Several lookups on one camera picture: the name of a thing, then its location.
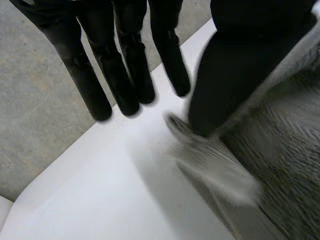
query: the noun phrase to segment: white sheet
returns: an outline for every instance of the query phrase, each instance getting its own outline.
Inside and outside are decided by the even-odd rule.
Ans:
[[[182,45],[194,72],[214,32],[210,20]],[[20,195],[0,240],[231,240],[203,199],[166,158],[175,139],[163,114],[179,113],[160,65],[152,72],[159,101],[134,119],[117,106]]]

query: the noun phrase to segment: gray floor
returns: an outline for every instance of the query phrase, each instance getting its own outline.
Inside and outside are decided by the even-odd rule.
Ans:
[[[209,2],[184,0],[177,28],[181,43],[210,19]],[[161,61],[149,21],[148,14],[142,38],[153,70]],[[55,49],[8,0],[0,0],[0,36],[0,196],[14,201],[94,121]],[[82,37],[114,104],[87,39]]]

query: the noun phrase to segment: concrete floor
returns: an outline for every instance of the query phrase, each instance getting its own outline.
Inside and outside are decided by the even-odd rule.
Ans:
[[[181,44],[210,19],[209,2],[184,0],[177,28]],[[147,14],[142,38],[152,71],[161,61],[149,22]],[[8,0],[0,0],[0,36],[0,196],[14,201],[95,122],[53,46]],[[102,87],[115,104],[87,39],[82,38]]]

